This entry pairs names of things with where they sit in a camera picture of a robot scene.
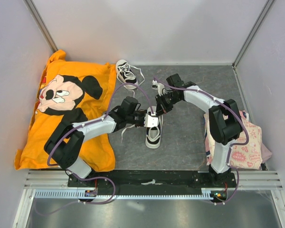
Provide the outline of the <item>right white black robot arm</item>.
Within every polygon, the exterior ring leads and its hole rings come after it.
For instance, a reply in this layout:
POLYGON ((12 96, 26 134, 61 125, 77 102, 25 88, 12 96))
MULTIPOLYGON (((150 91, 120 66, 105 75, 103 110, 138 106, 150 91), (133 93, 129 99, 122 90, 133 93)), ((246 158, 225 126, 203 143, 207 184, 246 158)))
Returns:
POLYGON ((156 115, 168 113, 180 101, 193 104, 208 115, 209 134, 215 141, 215 149, 207 180, 211 186, 219 187, 230 177, 232 146, 236 144, 241 132, 247 132, 237 103, 233 99, 216 98, 193 82, 185 83, 178 74, 168 77, 166 81, 163 83, 157 78, 152 81, 152 86, 158 90, 156 115))

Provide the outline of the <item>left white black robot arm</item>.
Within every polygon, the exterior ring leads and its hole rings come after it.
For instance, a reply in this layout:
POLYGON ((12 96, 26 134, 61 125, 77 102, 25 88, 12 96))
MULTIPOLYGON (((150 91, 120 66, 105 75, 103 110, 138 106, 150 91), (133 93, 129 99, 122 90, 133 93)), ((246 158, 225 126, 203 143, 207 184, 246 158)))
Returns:
POLYGON ((79 157, 82 145, 103 134, 117 132, 127 124, 145 126, 147 110, 139 110, 140 104, 133 97, 126 97, 121 105, 99 118, 70 123, 62 121, 44 145, 45 152, 58 166, 72 172, 85 187, 93 185, 94 169, 79 157))

